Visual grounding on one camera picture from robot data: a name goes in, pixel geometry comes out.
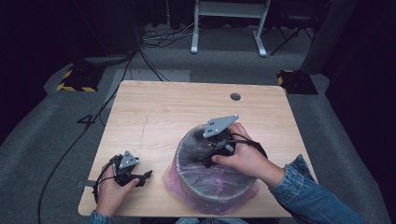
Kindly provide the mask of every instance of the black cable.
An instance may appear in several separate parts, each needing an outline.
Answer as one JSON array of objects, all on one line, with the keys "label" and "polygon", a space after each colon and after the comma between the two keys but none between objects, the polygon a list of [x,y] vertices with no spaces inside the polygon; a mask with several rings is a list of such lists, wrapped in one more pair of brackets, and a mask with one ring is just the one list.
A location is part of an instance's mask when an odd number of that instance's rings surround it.
[{"label": "black cable", "polygon": [[164,79],[166,79],[167,81],[170,81],[166,76],[164,76],[161,72],[159,72],[154,65],[149,61],[149,59],[147,58],[146,54],[143,53],[142,49],[139,50],[140,55],[142,56],[143,60],[145,61],[145,63],[148,65],[148,67],[151,69],[152,72],[154,72],[154,74],[157,76],[157,78],[160,81],[163,81],[163,79],[161,77],[163,77]]},{"label": "black cable", "polygon": [[[135,52],[132,53],[132,57],[129,59],[128,63],[125,66],[125,70],[123,73],[123,78],[125,77],[127,68],[129,66],[129,64],[132,61],[132,58],[134,57]],[[89,130],[89,128],[91,127],[91,125],[94,124],[94,122],[96,121],[96,119],[100,116],[100,114],[102,113],[102,111],[105,109],[105,107],[108,105],[108,103],[110,102],[110,100],[113,98],[113,96],[116,94],[117,90],[119,89],[120,85],[114,90],[114,92],[112,93],[112,95],[109,97],[109,99],[102,105],[102,107],[100,108],[99,112],[95,115],[95,117],[93,118],[92,122],[89,122],[87,124],[87,127],[84,129],[84,131],[78,136],[78,138],[73,142],[73,144],[66,150],[66,152],[62,155],[62,157],[58,160],[58,162],[56,163],[56,165],[54,166],[54,168],[52,169],[51,173],[49,174],[49,177],[46,180],[46,183],[44,184],[43,189],[41,190],[40,193],[40,197],[38,198],[38,204],[37,204],[37,223],[41,224],[41,202],[43,200],[43,196],[44,196],[44,192],[47,188],[47,185],[49,184],[50,180],[52,179],[53,174],[55,173],[55,171],[58,169],[59,165],[61,164],[62,160],[64,159],[64,157],[69,153],[69,151],[73,148],[73,146],[78,142],[78,140],[85,134],[85,132],[87,132]]]}]

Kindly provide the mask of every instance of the sleeve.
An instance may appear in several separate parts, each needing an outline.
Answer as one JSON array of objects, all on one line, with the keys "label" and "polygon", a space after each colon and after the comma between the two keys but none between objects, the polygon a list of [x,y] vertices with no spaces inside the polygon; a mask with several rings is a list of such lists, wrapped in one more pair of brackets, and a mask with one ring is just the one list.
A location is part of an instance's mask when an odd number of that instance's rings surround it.
[{"label": "sleeve", "polygon": [[96,213],[96,211],[91,212],[90,224],[114,224],[110,217]]},{"label": "sleeve", "polygon": [[334,194],[315,182],[302,155],[286,165],[285,176],[273,189],[276,200],[305,223],[366,223]]}]

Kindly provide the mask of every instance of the wooden table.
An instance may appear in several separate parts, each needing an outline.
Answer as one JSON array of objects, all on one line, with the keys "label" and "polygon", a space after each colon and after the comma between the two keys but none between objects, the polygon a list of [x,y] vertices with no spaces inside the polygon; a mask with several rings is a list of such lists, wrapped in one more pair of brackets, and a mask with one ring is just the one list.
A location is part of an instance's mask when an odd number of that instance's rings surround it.
[{"label": "wooden table", "polygon": [[[241,96],[233,100],[232,93]],[[208,119],[239,115],[253,140],[279,166],[303,154],[312,169],[286,94],[278,86],[187,82],[123,81],[89,175],[96,180],[110,158],[126,149],[140,158],[133,173],[153,170],[145,187],[130,193],[116,215],[131,217],[209,217],[191,210],[163,186],[163,173],[177,145]],[[260,181],[256,197],[227,217],[289,217]],[[85,188],[78,211],[88,216],[96,203]]]}]

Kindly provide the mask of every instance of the person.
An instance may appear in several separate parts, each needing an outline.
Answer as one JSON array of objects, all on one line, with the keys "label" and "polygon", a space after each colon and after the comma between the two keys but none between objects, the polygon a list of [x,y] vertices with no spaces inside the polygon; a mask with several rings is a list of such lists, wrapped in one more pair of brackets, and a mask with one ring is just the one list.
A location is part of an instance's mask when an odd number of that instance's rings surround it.
[{"label": "person", "polygon": [[[242,124],[235,122],[229,129],[234,139],[243,140],[239,136],[242,135],[251,140]],[[238,143],[232,156],[216,155],[212,161],[259,178],[298,223],[366,223],[354,210],[315,181],[302,155],[281,168],[267,160],[256,148]],[[104,178],[111,176],[110,166]],[[114,213],[138,181],[134,179],[124,187],[120,187],[114,179],[104,181],[100,185],[98,204],[96,210],[92,211],[90,223],[112,223]]]}]

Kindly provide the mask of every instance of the white stand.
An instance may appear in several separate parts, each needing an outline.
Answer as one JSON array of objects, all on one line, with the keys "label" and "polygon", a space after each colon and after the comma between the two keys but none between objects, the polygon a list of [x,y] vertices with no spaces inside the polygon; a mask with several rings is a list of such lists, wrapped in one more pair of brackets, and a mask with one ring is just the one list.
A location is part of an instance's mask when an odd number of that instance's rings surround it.
[{"label": "white stand", "polygon": [[259,30],[253,31],[253,35],[260,55],[265,57],[267,53],[262,44],[261,34],[270,3],[271,0],[266,0],[265,4],[206,2],[195,0],[194,32],[192,34],[191,53],[198,52],[199,16],[242,17],[260,19]]}]

